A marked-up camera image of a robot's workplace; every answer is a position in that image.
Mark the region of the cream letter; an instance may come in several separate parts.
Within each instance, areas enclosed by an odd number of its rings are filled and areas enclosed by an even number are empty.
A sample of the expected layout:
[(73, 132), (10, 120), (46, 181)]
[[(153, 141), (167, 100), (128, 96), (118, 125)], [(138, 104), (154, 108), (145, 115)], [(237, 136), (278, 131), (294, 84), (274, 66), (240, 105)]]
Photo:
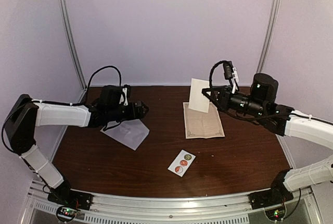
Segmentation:
[(209, 87), (209, 81), (200, 79), (191, 79), (189, 106), (191, 110), (199, 111), (202, 113), (209, 112), (210, 101), (202, 94), (203, 89)]

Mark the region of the pale blue envelope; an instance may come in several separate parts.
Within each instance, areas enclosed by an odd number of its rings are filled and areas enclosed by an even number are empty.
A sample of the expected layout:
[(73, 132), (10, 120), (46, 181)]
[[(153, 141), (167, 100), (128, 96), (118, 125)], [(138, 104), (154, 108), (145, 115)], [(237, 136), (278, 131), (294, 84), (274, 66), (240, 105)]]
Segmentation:
[(115, 121), (109, 122), (106, 130), (101, 129), (101, 133), (134, 151), (141, 145), (149, 132), (150, 130), (139, 119), (124, 121), (121, 124), (116, 124)]

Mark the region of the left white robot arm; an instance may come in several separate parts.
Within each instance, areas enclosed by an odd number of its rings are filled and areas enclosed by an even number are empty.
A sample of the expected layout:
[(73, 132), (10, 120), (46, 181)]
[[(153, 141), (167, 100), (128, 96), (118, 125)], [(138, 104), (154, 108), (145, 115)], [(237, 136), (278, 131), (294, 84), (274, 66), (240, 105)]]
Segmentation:
[(40, 126), (76, 126), (109, 130), (110, 122), (118, 125), (130, 120), (143, 119), (149, 112), (142, 102), (130, 102), (130, 86), (104, 86), (99, 98), (92, 103), (61, 103), (19, 96), (1, 129), (3, 145), (18, 155), (54, 191), (63, 205), (75, 200), (70, 183), (40, 151), (34, 139)]

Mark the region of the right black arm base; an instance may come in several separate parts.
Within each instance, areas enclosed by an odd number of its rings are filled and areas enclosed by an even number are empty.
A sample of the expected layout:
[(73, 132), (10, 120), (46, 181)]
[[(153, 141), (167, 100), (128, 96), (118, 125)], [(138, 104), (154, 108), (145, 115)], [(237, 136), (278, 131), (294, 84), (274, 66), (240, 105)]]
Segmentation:
[(285, 188), (274, 187), (264, 191), (249, 194), (249, 201), (252, 209), (267, 208), (274, 205), (281, 205), (293, 199), (293, 193)]

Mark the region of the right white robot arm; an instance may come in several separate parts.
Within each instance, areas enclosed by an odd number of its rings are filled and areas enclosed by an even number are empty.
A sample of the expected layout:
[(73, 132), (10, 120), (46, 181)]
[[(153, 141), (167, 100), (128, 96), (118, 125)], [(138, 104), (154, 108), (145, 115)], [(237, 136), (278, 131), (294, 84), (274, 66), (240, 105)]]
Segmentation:
[[(233, 91), (232, 86), (213, 86), (202, 89), (202, 94), (230, 117), (261, 125), (279, 136), (289, 136), (332, 148), (332, 122), (304, 114), (293, 107), (276, 104), (278, 81), (264, 73), (256, 73), (249, 94)], [(314, 164), (291, 169), (282, 184), (267, 192), (267, 200), (279, 203), (287, 191), (332, 180), (332, 156)]]

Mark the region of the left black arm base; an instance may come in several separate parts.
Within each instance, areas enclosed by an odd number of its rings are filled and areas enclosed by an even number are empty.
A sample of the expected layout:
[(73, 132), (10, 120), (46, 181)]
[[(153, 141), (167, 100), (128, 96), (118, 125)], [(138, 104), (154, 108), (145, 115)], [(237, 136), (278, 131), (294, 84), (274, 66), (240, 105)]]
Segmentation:
[(90, 193), (72, 190), (67, 186), (59, 186), (56, 189), (51, 188), (47, 200), (74, 209), (90, 210), (92, 198)]

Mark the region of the bordered certificate paper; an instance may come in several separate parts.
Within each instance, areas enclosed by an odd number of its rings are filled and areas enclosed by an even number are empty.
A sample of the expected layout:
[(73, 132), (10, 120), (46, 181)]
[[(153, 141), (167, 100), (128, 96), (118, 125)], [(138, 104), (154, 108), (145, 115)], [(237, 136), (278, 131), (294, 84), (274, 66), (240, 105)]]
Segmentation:
[(225, 133), (217, 108), (210, 103), (208, 113), (192, 110), (183, 103), (186, 139), (223, 138)]

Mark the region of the green round sticker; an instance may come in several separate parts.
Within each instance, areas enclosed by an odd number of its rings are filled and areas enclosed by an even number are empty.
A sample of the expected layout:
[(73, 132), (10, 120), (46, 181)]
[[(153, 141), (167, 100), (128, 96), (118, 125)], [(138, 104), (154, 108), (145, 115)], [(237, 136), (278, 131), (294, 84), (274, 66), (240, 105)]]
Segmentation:
[(191, 160), (193, 157), (190, 154), (185, 154), (184, 159), (185, 160)]

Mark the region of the white sticker sheet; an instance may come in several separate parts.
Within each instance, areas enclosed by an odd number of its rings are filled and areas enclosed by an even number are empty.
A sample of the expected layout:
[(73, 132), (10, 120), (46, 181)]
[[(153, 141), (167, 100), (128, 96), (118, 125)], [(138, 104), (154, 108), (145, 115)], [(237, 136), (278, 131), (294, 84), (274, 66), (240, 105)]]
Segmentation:
[(188, 168), (194, 162), (195, 158), (196, 156), (194, 154), (191, 154), (185, 150), (181, 150), (169, 165), (168, 171), (178, 175), (179, 177), (183, 177)]

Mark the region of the orange round sticker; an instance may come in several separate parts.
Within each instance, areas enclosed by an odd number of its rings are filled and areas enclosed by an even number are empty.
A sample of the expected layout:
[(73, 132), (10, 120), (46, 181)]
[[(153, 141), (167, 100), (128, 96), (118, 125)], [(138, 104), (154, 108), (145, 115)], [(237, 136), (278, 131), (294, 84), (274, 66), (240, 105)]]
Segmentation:
[(186, 161), (186, 160), (181, 160), (180, 161), (180, 166), (186, 167), (187, 165), (188, 165), (188, 161)]

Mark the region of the red white round sticker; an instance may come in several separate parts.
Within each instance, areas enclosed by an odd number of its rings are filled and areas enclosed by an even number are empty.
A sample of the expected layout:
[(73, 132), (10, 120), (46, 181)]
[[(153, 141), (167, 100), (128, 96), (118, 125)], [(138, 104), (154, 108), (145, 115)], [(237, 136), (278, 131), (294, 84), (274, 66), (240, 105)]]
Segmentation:
[(182, 166), (177, 166), (177, 167), (175, 167), (175, 172), (176, 173), (182, 173), (183, 172), (183, 167)]

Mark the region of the left circuit board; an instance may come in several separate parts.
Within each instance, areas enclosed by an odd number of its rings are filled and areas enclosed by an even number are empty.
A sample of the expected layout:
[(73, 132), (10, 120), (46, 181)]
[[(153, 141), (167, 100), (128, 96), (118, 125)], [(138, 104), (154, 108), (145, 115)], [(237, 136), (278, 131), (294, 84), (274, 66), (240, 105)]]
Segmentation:
[(56, 217), (61, 222), (72, 221), (80, 210), (71, 208), (69, 206), (59, 206), (56, 210)]

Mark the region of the circuit board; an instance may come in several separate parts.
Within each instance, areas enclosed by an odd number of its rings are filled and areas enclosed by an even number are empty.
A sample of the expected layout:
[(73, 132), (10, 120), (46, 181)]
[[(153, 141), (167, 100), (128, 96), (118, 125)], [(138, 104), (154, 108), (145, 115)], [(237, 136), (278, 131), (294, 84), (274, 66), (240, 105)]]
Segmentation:
[(278, 206), (265, 209), (265, 215), (270, 221), (281, 221), (286, 215), (286, 207)]
[(56, 217), (61, 222), (72, 221), (80, 210), (71, 208), (69, 206), (59, 206), (56, 210)]

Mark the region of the right circuit board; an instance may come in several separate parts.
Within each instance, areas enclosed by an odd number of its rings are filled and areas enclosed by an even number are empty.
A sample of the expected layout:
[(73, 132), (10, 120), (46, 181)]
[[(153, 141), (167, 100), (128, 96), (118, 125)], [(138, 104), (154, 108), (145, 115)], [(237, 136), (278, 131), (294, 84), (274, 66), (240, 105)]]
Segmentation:
[(286, 207), (278, 206), (265, 209), (265, 215), (270, 221), (281, 221), (286, 215)]

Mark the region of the aluminium front rail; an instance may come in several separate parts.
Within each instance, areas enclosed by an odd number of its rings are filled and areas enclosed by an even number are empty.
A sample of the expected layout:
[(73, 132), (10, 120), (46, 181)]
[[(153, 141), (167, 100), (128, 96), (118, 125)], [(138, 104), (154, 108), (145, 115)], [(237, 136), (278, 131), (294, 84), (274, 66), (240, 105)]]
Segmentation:
[[(56, 217), (59, 204), (47, 200), (44, 184), (33, 180), (19, 223), (61, 223)], [(190, 198), (144, 198), (91, 193), (89, 210), (80, 210), (69, 223), (323, 223), (314, 194), (309, 189), (294, 192), (286, 202), (282, 221), (270, 220), (275, 205), (253, 209), (248, 193)]]

